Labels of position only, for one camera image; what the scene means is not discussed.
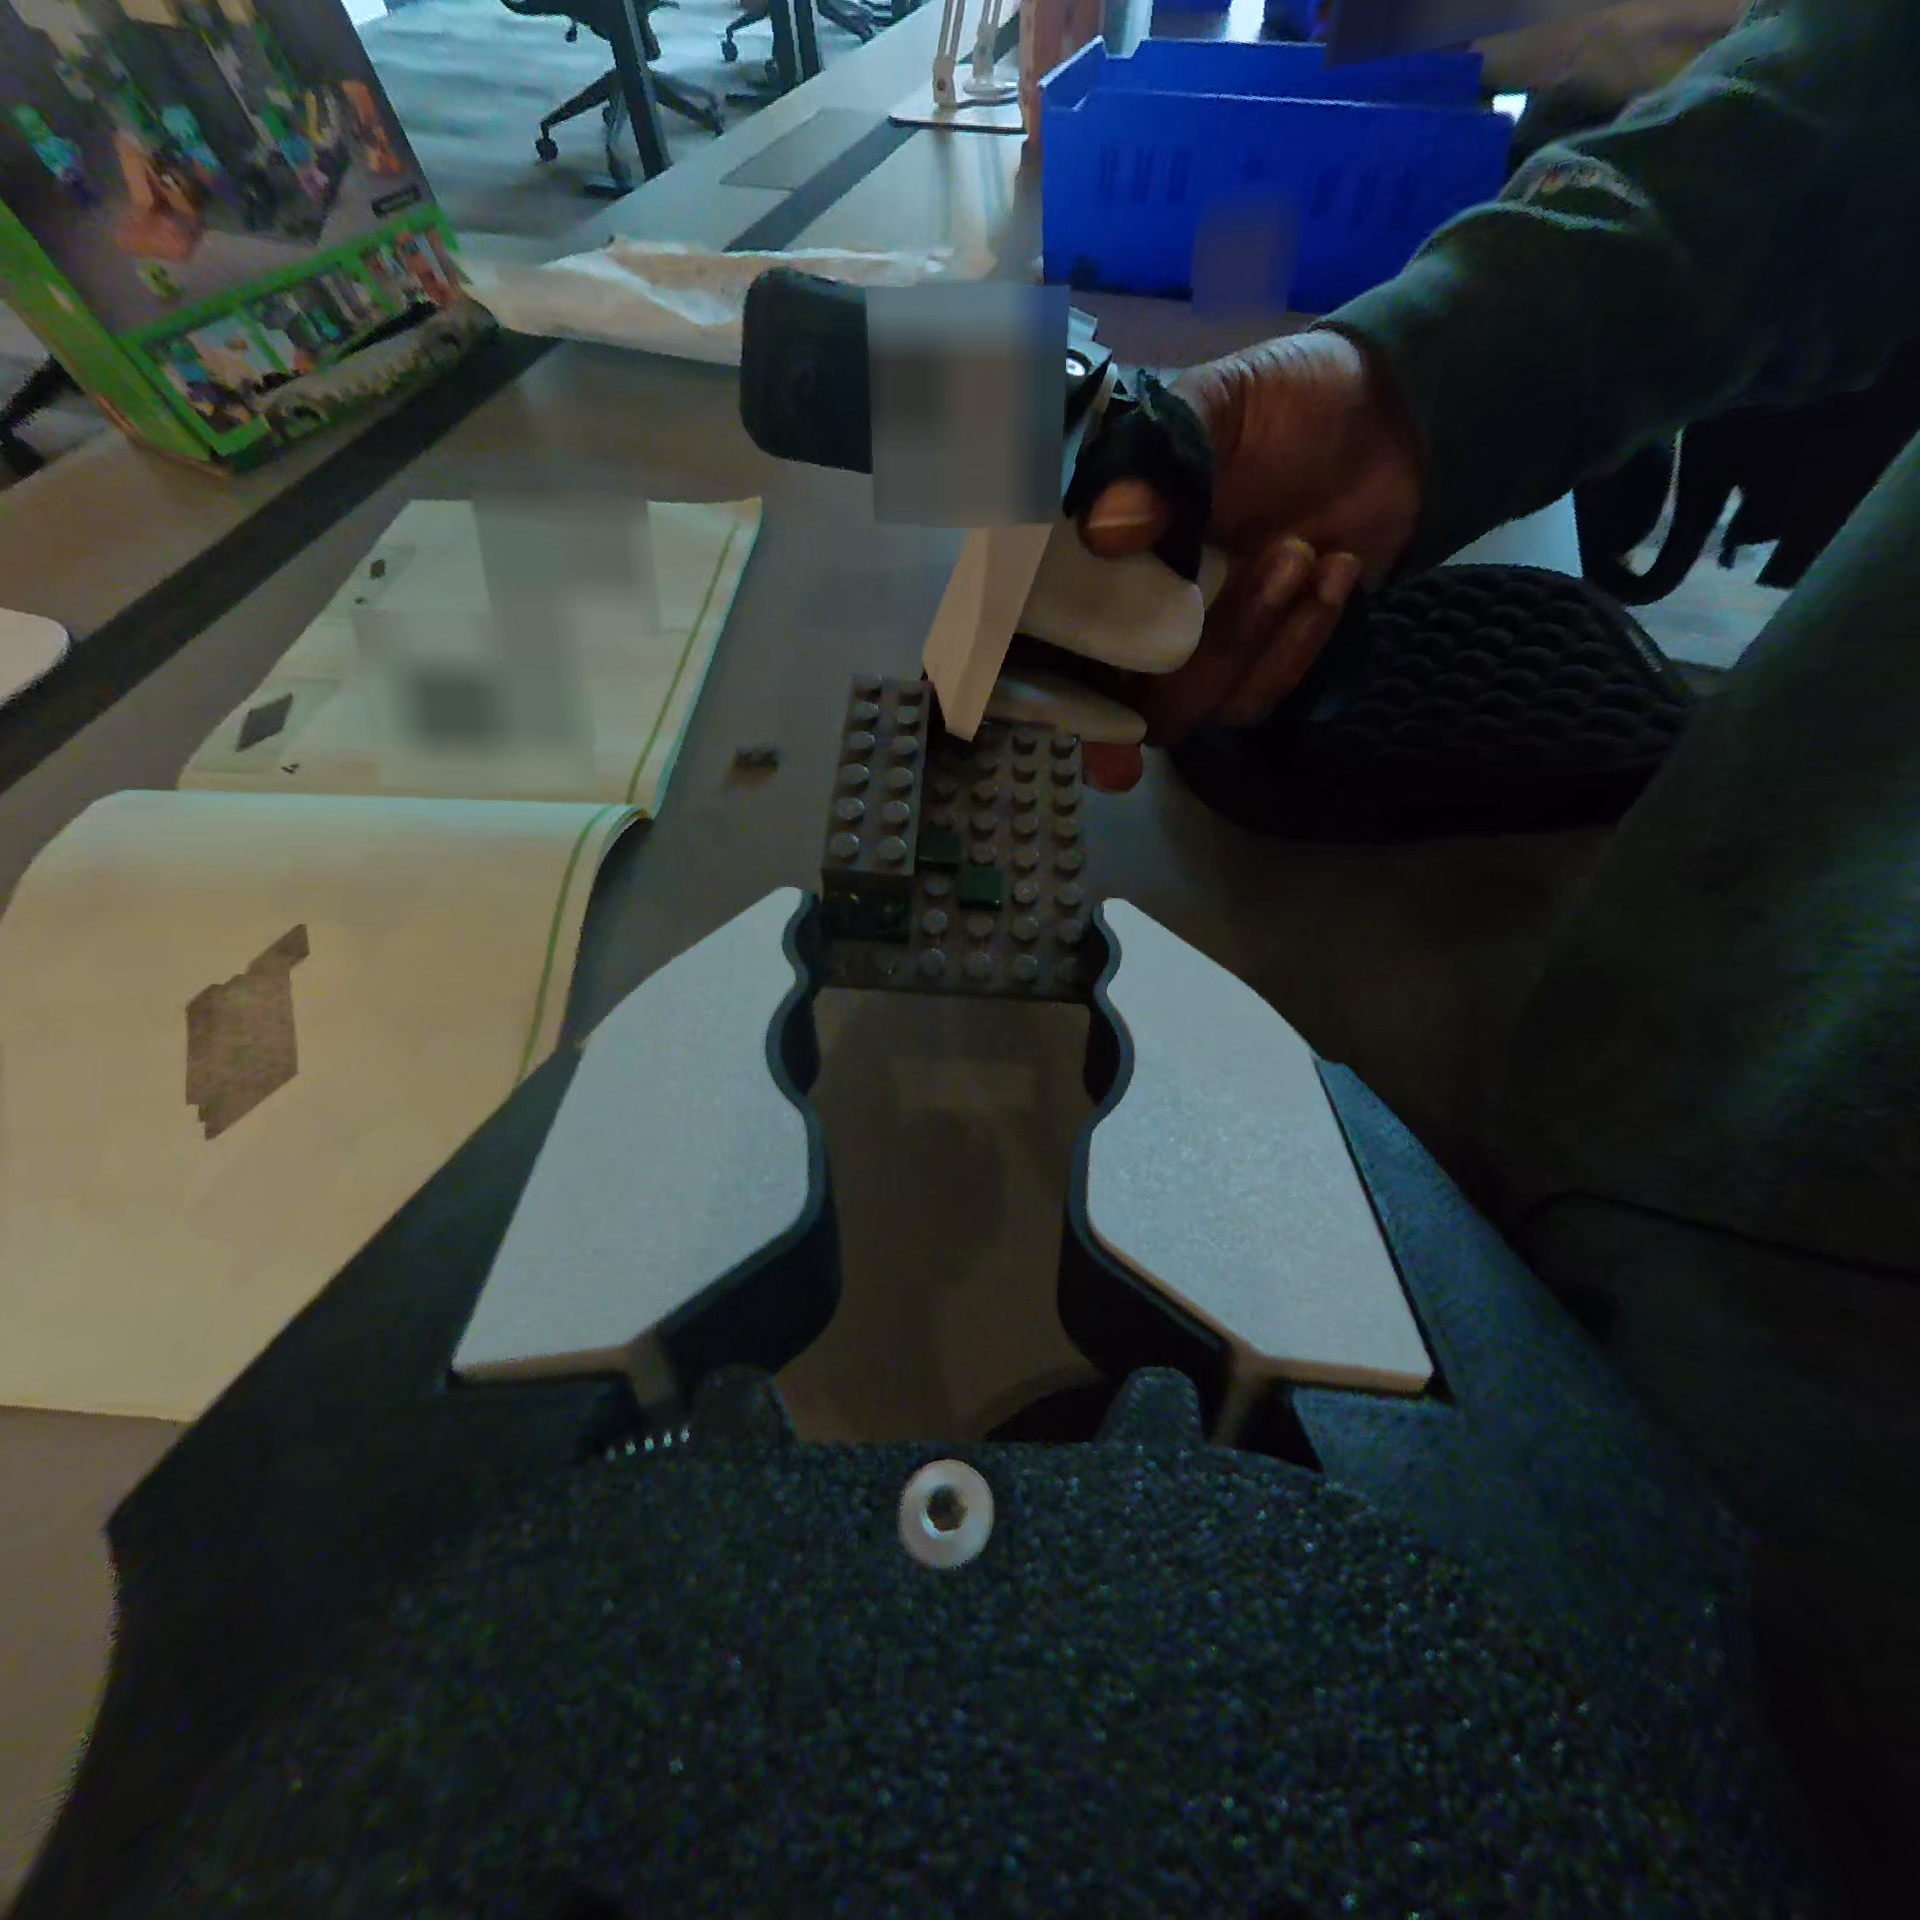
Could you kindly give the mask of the person's right hand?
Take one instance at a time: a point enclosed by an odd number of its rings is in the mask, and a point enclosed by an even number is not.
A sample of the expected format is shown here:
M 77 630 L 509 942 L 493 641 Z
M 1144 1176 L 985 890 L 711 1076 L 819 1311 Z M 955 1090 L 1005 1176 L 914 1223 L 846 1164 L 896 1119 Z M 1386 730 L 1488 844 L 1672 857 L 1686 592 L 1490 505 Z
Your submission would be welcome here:
M 1144 744 L 1103 745 L 1089 783 L 1138 784 L 1149 748 L 1249 730 L 1317 667 L 1357 590 L 1401 561 L 1423 513 L 1423 446 L 1375 358 L 1311 327 L 1181 372 L 1215 452 L 1207 540 L 1227 556 L 1192 658 L 1133 680 Z

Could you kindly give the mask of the white printed paper bag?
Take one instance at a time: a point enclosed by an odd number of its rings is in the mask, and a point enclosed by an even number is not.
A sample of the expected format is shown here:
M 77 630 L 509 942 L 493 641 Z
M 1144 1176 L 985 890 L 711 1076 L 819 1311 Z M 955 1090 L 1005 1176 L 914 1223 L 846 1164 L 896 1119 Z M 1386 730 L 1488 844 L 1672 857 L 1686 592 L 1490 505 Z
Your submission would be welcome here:
M 617 238 L 545 263 L 465 263 L 470 292 L 509 332 L 526 338 L 651 352 L 736 369 L 752 282 L 793 271 L 851 283 L 907 286 L 984 279 L 984 249 L 801 248 L 707 252 L 682 242 Z

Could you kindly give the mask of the grey studded building plate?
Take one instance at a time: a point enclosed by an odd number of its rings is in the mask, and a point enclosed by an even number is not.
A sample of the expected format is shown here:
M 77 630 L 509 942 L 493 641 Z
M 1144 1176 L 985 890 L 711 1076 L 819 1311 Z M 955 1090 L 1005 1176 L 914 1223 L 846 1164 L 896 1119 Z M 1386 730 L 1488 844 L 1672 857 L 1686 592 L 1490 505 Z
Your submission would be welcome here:
M 853 678 L 824 826 L 826 980 L 1006 1001 L 1089 995 L 1085 754 L 1056 727 L 947 731 L 923 680 Z

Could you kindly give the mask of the blue plastic bin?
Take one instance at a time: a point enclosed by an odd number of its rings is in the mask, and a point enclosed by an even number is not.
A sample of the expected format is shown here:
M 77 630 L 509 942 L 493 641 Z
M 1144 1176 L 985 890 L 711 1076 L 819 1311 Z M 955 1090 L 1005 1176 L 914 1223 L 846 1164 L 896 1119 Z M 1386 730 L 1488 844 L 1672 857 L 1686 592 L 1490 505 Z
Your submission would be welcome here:
M 1321 315 L 1395 279 L 1498 195 L 1513 145 L 1470 52 L 1093 43 L 1041 105 L 1046 279 L 1247 319 Z

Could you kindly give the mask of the adjacent grey desk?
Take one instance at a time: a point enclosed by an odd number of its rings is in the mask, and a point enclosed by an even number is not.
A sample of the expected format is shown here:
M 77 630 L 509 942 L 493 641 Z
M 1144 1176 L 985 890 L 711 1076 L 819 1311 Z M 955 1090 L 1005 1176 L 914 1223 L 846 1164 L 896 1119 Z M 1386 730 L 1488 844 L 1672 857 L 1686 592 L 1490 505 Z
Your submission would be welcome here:
M 1041 256 L 1041 174 L 1013 135 L 911 129 L 889 107 L 927 75 L 941 10 L 838 57 L 778 104 L 614 202 L 545 235 L 466 232 L 477 271 L 533 271 L 608 242 L 713 252 L 950 249 L 990 276 Z M 648 474 L 755 474 L 734 378 L 691 361 L 502 334 L 438 384 L 238 474 L 96 439 L 3 500 L 5 609 L 65 625 L 74 652 L 49 704 L 87 672 L 112 698 L 201 643 L 271 586 L 322 592 L 373 507 L 509 480 L 554 489 L 607 452 Z

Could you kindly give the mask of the black office chair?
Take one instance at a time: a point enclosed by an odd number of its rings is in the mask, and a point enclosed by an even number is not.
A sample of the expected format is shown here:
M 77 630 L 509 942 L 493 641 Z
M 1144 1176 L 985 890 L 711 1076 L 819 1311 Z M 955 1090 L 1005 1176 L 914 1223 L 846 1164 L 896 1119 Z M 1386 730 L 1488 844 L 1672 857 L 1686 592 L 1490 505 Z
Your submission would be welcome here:
M 723 31 L 723 60 L 739 60 L 739 38 L 755 27 L 774 34 L 770 73 L 795 88 L 824 73 L 816 7 L 813 3 L 751 3 Z
M 577 42 L 581 32 L 589 32 L 602 39 L 608 48 L 617 46 L 615 25 L 619 4 L 614 3 L 504 3 L 504 10 L 519 19 L 566 19 L 567 20 L 567 42 Z M 554 163 L 561 156 L 561 146 L 554 138 L 554 130 L 571 120 L 585 118 L 589 110 L 599 107 L 603 112 L 603 158 L 608 163 L 608 179 L 619 191 L 631 186 L 629 174 L 625 172 L 622 161 L 617 161 L 617 134 L 622 126 L 635 134 L 635 153 L 641 158 L 641 169 L 651 179 L 665 169 L 665 135 L 659 134 L 656 114 L 659 107 L 671 110 L 680 120 L 688 121 L 691 126 L 723 135 L 727 130 L 725 110 L 720 107 L 719 99 L 707 92 L 704 88 L 694 88 L 680 81 L 673 81 L 656 72 L 656 60 L 662 55 L 659 38 L 651 23 L 651 14 L 659 11 L 663 4 L 654 3 L 639 3 L 631 4 L 633 19 L 633 43 L 635 43 L 635 60 L 645 68 L 648 86 L 651 89 L 654 105 L 648 110 L 648 129 L 650 135 L 643 139 L 641 120 L 629 100 L 629 92 L 625 86 L 625 75 L 617 63 L 608 67 L 608 72 L 589 89 L 574 95 L 566 105 L 552 110 L 538 129 L 536 135 L 536 156 L 541 163 Z

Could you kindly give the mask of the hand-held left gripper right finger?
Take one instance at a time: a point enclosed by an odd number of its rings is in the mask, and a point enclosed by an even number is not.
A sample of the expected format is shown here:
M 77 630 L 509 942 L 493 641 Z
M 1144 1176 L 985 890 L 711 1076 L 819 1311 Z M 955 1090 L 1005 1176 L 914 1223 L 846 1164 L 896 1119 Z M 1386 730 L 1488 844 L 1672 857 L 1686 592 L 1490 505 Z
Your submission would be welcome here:
M 1286 1386 L 1423 1396 L 1433 1359 L 1313 1047 L 1142 907 L 1106 900 L 1093 931 L 1073 1342 L 1121 1377 L 1189 1375 L 1216 1419 Z

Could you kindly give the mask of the person's right forearm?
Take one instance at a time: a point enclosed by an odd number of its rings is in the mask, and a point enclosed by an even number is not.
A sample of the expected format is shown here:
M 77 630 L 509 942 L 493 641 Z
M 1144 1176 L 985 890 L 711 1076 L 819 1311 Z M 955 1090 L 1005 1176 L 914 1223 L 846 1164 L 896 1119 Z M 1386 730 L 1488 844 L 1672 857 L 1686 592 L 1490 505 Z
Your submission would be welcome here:
M 1405 570 L 1683 427 L 1849 393 L 1918 329 L 1918 4 L 1755 4 L 1331 327 L 1423 449 Z

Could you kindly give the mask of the black textured cushion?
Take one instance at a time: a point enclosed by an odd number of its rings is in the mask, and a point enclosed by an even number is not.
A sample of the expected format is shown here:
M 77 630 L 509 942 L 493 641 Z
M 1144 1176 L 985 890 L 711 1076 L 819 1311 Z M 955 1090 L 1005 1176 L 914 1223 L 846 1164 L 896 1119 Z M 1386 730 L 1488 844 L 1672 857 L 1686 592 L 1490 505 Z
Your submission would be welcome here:
M 1617 826 L 1697 695 L 1613 598 L 1544 567 L 1439 567 L 1360 595 L 1254 727 L 1193 730 L 1174 772 L 1288 841 L 1419 844 Z

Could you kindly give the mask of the open instruction booklet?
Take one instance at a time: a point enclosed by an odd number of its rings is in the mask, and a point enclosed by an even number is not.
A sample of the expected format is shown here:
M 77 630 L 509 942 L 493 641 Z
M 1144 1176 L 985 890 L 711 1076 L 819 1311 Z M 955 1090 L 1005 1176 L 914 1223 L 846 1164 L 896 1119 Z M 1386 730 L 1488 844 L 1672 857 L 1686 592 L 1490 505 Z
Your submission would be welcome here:
M 5 1409 L 194 1422 L 557 1050 L 762 500 L 407 505 L 5 911 Z

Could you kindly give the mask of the colourful printed toy box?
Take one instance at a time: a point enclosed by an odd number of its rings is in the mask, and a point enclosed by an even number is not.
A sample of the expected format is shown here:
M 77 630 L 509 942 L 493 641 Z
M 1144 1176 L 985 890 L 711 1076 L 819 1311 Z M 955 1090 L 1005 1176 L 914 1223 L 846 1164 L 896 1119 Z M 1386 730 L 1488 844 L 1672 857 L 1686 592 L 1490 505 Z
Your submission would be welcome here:
M 495 329 L 331 3 L 5 3 L 3 292 L 123 438 L 214 471 Z

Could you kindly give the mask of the wooden stand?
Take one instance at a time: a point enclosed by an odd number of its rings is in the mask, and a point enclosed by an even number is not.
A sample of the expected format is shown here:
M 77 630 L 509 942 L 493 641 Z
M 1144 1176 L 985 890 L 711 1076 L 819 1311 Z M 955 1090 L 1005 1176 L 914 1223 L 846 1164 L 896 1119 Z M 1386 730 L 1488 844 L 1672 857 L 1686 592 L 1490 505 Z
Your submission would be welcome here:
M 894 129 L 1033 138 L 1026 104 L 1033 3 L 942 3 L 927 79 L 894 104 Z

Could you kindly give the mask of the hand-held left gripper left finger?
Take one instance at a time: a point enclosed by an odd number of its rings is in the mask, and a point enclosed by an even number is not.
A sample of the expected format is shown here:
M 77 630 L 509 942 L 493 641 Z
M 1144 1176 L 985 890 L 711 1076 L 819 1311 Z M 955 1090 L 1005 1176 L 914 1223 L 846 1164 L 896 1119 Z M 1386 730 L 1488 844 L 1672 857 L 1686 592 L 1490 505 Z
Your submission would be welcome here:
M 671 1409 L 829 1331 L 816 920 L 775 890 L 591 1033 L 454 1353 L 465 1386 L 602 1377 Z

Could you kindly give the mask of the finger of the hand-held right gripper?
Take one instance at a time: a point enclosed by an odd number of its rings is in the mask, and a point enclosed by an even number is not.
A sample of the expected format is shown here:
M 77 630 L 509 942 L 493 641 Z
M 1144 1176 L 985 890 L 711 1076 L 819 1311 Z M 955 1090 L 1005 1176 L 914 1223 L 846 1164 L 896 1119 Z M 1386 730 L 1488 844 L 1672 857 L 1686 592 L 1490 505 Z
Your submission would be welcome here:
M 921 654 L 950 736 L 978 731 L 1049 540 L 1053 522 L 967 530 Z

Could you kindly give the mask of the person's dark green hoodie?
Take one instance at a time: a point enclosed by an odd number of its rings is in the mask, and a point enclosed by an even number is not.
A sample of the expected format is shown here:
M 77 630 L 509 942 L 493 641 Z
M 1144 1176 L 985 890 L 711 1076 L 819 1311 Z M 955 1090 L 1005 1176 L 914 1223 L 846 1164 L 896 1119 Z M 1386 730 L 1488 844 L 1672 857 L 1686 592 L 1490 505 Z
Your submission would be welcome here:
M 1755 1536 L 1768 1703 L 1859 1915 L 1917 1915 L 1918 452 L 1623 819 L 1495 1104 L 1528 1259 Z

